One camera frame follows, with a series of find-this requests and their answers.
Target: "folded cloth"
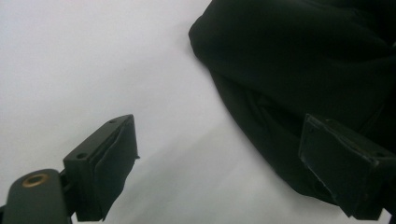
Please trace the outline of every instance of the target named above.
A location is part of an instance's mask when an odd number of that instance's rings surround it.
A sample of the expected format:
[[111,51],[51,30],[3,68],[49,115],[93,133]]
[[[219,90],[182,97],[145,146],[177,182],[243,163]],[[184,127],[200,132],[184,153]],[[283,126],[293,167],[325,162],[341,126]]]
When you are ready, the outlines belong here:
[[378,141],[383,111],[395,118],[394,0],[213,0],[189,35],[240,128],[303,195],[333,203],[298,158],[306,113]]

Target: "white tablecloth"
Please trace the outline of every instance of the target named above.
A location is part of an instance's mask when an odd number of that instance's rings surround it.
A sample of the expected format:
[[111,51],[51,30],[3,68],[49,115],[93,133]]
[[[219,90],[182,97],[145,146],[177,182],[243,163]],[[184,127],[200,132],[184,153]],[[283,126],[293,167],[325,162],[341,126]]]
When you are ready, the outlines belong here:
[[0,203],[134,114],[141,160],[105,223],[360,223],[295,193],[235,125],[188,39],[209,2],[1,1]]

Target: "black cloth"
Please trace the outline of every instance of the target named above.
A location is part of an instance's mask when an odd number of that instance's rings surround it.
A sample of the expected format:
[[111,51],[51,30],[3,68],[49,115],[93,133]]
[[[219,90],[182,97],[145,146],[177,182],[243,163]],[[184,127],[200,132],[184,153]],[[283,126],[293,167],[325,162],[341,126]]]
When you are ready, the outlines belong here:
[[395,0],[213,0],[189,35],[233,118],[297,192],[333,203],[298,158],[306,113],[394,144],[378,132],[396,136]]

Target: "white table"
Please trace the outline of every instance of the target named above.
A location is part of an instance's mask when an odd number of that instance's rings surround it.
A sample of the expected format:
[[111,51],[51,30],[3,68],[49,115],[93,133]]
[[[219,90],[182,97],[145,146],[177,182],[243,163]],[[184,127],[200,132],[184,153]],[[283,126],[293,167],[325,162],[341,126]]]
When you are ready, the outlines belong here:
[[132,113],[141,160],[105,223],[362,223],[295,193],[235,125],[188,39],[209,2],[1,1],[0,204]]

